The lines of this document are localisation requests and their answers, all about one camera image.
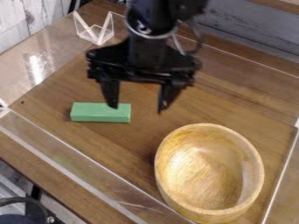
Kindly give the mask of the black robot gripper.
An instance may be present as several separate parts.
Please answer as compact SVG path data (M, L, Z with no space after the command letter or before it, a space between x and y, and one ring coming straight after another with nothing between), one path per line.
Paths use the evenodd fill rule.
M117 109L120 83L140 82L161 85L157 97L157 113L169 108L183 86L195 81L201 62L193 55L183 55L169 45L157 52L155 44L141 41L136 46L129 38L116 45L87 51L88 77L101 86L107 105Z

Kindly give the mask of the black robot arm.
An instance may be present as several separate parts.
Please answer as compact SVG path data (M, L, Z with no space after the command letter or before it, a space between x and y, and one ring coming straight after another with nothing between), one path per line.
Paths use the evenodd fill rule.
M195 82L201 62L196 46L183 50L176 42L177 26L196 27L195 18L204 13L209 0L132 0L125 14L128 37L116 45L87 51L88 77L100 84L107 105L116 108L123 81L160 86L157 109L168 109L183 89Z

